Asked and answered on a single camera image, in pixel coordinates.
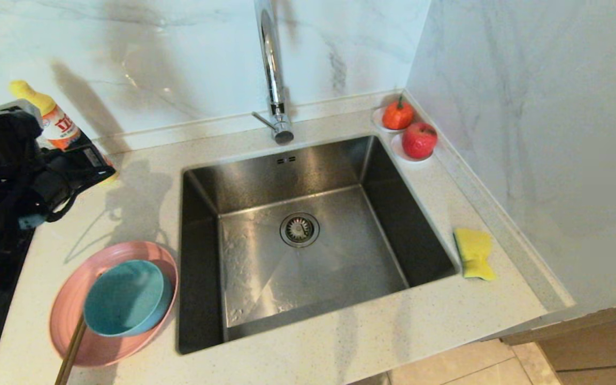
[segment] sink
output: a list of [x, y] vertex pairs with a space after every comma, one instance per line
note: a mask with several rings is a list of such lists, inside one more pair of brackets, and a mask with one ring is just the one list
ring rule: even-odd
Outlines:
[[376, 136], [183, 174], [191, 353], [455, 273]]

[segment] marble backsplash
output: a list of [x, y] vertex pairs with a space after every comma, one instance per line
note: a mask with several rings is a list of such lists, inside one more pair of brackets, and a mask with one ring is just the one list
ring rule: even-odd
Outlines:
[[616, 2], [433, 0], [407, 84], [579, 303], [616, 305]]
[[[403, 88], [429, 0], [276, 0], [294, 105]], [[90, 137], [266, 109], [253, 0], [0, 0], [0, 103], [25, 79]]]

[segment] red apple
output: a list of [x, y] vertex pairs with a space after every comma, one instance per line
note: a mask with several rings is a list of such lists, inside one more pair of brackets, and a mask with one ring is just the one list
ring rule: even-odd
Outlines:
[[411, 158], [426, 159], [432, 155], [437, 142], [434, 127], [425, 122], [414, 122], [403, 132], [403, 151]]

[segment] sponge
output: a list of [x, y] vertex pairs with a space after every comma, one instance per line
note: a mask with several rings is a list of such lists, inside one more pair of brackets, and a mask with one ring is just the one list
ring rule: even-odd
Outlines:
[[455, 244], [463, 260], [463, 277], [493, 281], [494, 270], [489, 266], [491, 235], [478, 230], [458, 228], [453, 231]]

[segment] beige floor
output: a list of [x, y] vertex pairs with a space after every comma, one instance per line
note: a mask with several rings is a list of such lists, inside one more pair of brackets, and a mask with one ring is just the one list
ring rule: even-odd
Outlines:
[[472, 343], [352, 385], [560, 385], [535, 343]]

